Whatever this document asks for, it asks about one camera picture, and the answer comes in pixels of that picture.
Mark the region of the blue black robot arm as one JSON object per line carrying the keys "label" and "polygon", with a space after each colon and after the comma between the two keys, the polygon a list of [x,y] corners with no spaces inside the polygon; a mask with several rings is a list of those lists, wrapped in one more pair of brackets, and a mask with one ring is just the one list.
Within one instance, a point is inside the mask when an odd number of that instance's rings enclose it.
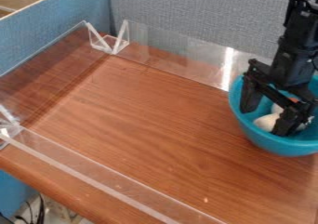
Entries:
{"label": "blue black robot arm", "polygon": [[318,0],[289,0],[284,26],[273,63],[249,60],[239,101],[243,113],[257,109],[262,98],[284,109],[273,129],[281,137],[309,122],[318,108],[318,97],[309,90],[318,71]]}

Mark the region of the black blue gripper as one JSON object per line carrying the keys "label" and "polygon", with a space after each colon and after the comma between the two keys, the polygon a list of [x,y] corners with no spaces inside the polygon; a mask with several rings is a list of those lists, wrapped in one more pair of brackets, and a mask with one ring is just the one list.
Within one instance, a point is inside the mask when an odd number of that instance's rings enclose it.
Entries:
{"label": "black blue gripper", "polygon": [[292,0],[289,3],[286,31],[278,40],[278,49],[272,65],[257,59],[249,60],[249,70],[243,74],[239,110],[253,112],[264,96],[286,108],[274,105],[274,128],[272,133],[286,137],[304,130],[313,120],[313,108],[289,106],[280,90],[301,98],[308,104],[314,103],[309,91],[318,57],[318,10],[309,1]]}

